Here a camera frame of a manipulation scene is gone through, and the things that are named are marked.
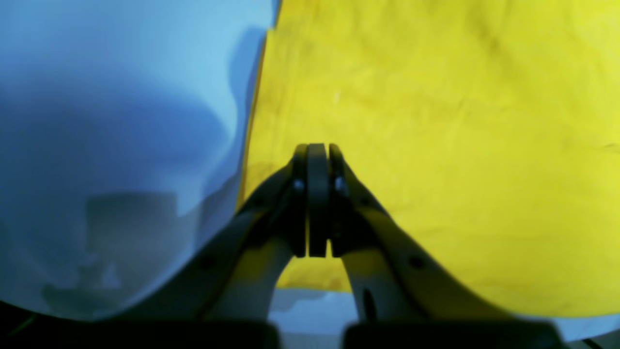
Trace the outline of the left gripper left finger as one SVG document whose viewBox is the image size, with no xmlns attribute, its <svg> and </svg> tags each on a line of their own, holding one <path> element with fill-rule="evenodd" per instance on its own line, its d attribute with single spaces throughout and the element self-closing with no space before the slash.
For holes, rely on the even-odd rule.
<svg viewBox="0 0 620 349">
<path fill-rule="evenodd" d="M 308 146 L 264 181 L 181 272 L 111 323 L 121 349 L 279 349 L 273 291 L 306 253 Z"/>
</svg>

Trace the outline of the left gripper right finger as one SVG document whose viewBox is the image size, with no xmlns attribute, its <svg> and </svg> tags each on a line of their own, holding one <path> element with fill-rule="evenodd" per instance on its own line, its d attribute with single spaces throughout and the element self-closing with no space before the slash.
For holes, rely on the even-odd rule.
<svg viewBox="0 0 620 349">
<path fill-rule="evenodd" d="M 359 181 L 338 146 L 309 146 L 309 256 L 343 262 L 359 322 L 345 349 L 562 349 L 555 327 L 520 320 L 456 280 Z"/>
</svg>

